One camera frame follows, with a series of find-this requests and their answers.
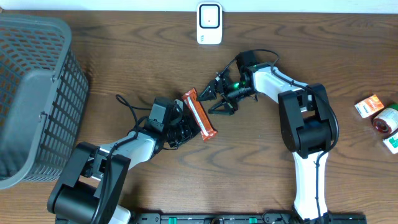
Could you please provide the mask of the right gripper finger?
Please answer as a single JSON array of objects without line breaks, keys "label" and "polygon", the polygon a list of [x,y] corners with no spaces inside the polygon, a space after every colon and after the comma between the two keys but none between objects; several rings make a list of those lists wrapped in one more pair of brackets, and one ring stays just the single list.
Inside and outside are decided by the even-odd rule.
[{"label": "right gripper finger", "polygon": [[218,82],[216,80],[211,80],[205,89],[197,96],[197,101],[215,100],[217,98],[217,83]]},{"label": "right gripper finger", "polygon": [[221,100],[208,109],[209,114],[233,115],[238,110],[238,105],[233,101]]}]

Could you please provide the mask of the orange snack bar wrapper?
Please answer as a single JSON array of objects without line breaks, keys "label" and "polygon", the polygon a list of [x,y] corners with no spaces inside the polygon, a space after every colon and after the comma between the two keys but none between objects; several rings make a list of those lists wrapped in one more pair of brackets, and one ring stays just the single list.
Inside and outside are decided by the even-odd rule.
[{"label": "orange snack bar wrapper", "polygon": [[187,105],[200,128],[201,136],[204,141],[214,138],[218,132],[212,127],[201,103],[197,101],[197,91],[192,88],[182,96],[183,102]]}]

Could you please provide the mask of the orange white small box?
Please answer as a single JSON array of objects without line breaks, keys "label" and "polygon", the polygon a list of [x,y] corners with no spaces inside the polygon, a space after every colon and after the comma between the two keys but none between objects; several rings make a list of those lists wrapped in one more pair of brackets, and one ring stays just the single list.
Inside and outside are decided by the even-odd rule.
[{"label": "orange white small box", "polygon": [[372,95],[364,100],[361,100],[360,102],[356,103],[354,107],[357,109],[362,118],[368,118],[378,111],[384,109],[384,105],[377,95]]}]

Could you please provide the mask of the green lid white jar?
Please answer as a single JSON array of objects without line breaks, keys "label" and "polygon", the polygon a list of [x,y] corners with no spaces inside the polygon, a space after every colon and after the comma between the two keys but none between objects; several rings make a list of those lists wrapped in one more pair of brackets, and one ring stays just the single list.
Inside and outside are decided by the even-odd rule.
[{"label": "green lid white jar", "polygon": [[391,134],[397,130],[397,104],[389,105],[374,119],[373,126],[380,133]]}]

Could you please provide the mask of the white green carton box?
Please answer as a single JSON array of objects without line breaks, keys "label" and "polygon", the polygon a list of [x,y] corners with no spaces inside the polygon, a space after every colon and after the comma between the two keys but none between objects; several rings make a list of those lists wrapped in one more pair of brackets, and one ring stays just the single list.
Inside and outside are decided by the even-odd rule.
[{"label": "white green carton box", "polygon": [[398,132],[382,140],[386,147],[393,153],[398,153]]}]

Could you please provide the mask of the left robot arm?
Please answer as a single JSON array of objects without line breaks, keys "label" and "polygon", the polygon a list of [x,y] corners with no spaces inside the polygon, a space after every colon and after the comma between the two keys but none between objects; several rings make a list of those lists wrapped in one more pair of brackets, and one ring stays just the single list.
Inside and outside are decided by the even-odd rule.
[{"label": "left robot arm", "polygon": [[135,119],[126,137],[111,144],[76,145],[53,188],[47,210],[72,223],[109,223],[129,169],[194,138],[200,127],[186,107],[153,108]]}]

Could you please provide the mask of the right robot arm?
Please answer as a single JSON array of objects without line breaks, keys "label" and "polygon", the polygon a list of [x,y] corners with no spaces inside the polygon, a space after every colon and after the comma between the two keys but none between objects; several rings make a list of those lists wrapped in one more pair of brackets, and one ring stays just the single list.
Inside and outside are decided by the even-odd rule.
[{"label": "right robot arm", "polygon": [[296,82],[271,63],[242,65],[232,82],[224,70],[198,95],[198,101],[221,101],[210,114],[232,115],[243,98],[262,93],[279,106],[280,130],[295,162],[294,210],[302,223],[329,223],[325,202],[325,167],[338,134],[338,123],[323,85]]}]

